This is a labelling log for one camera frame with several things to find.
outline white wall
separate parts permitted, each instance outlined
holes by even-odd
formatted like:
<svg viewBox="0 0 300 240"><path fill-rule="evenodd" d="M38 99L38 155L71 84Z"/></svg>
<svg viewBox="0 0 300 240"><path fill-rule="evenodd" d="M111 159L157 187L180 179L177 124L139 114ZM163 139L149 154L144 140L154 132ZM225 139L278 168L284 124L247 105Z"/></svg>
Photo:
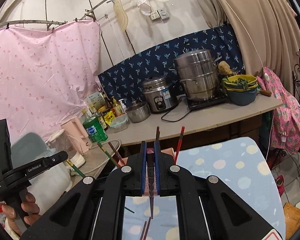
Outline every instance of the white wall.
<svg viewBox="0 0 300 240"><path fill-rule="evenodd" d="M100 1L102 0L91 0L92 6ZM141 14L135 0L121 0L129 18L127 33L136 53L179 36L208 29L196 0L170 0L166 3L149 1L154 10L166 9L170 19L164 22L160 19L152 22L149 17ZM48 20L72 21L76 17L80 19L85 14L85 9L91 9L88 0L47 0ZM127 35L122 33L115 18L112 2L102 4L94 12L96 18L100 19L103 38L113 64L133 56L134 52ZM45 20L45 0L18 0L14 8L7 12L4 20L19 19ZM38 24L25 25L25 27L46 29L45 25ZM101 41L100 62L98 73L112 67L103 41Z"/></svg>

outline metal screw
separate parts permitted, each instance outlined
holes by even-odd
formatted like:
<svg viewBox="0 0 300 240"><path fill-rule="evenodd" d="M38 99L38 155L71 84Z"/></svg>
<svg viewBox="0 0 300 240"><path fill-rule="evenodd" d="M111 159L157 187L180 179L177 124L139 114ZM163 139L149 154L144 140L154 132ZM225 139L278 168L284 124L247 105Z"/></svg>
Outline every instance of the metal screw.
<svg viewBox="0 0 300 240"><path fill-rule="evenodd" d="M209 181L210 181L211 183L217 183L217 182L219 181L219 179L218 179L218 177L216 177L216 176L210 176L210 177L209 177Z"/></svg>
<svg viewBox="0 0 300 240"><path fill-rule="evenodd" d="M177 166L177 165L173 165L173 166L170 167L170 171L178 172L178 171L180 171L180 167Z"/></svg>
<svg viewBox="0 0 300 240"><path fill-rule="evenodd" d="M121 168L121 171L122 172L125 172L125 173L128 173L128 172L130 172L132 169L131 169L131 167L130 166L123 166L122 168Z"/></svg>
<svg viewBox="0 0 300 240"><path fill-rule="evenodd" d="M93 182L93 177L85 177L83 179L84 184L91 184Z"/></svg>

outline power outlet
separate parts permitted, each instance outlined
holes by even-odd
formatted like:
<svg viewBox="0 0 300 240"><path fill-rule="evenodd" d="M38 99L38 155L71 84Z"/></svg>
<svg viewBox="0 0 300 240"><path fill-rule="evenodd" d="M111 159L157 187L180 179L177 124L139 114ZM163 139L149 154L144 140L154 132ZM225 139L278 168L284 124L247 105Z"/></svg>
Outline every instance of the power outlet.
<svg viewBox="0 0 300 240"><path fill-rule="evenodd" d="M160 14L158 13L158 11L154 11L150 14L150 18L152 21L154 21L156 19L160 19Z"/></svg>
<svg viewBox="0 0 300 240"><path fill-rule="evenodd" d="M167 11L165 9L159 9L158 13L162 20L168 20L170 18L169 14L167 13Z"/></svg>

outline blue gripper pad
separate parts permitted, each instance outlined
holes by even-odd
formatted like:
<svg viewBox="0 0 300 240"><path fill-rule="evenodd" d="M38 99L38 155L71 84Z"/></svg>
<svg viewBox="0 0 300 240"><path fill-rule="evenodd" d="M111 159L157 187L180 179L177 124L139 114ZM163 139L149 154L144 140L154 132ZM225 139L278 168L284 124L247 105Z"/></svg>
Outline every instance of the blue gripper pad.
<svg viewBox="0 0 300 240"><path fill-rule="evenodd" d="M160 170L159 170L159 154L161 154L160 142L154 142L154 168L155 168L155 185L157 194L160 195Z"/></svg>
<svg viewBox="0 0 300 240"><path fill-rule="evenodd" d="M141 171L141 193L144 194L145 193L145 189L146 189L146 162L147 162L147 158L146 158L146 154L147 154L147 143L146 142L142 142L141 144L141 149L140 149L140 154L142 155L142 171Z"/></svg>

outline pink curtain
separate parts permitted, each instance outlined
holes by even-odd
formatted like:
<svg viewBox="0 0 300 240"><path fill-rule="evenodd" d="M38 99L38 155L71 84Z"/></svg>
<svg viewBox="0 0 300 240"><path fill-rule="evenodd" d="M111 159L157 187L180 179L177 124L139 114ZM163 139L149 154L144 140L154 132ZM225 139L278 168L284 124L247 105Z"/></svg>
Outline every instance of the pink curtain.
<svg viewBox="0 0 300 240"><path fill-rule="evenodd" d="M0 119L11 142L28 132L46 140L84 98L100 89L98 22L83 20L53 32L17 26L0 29Z"/></svg>

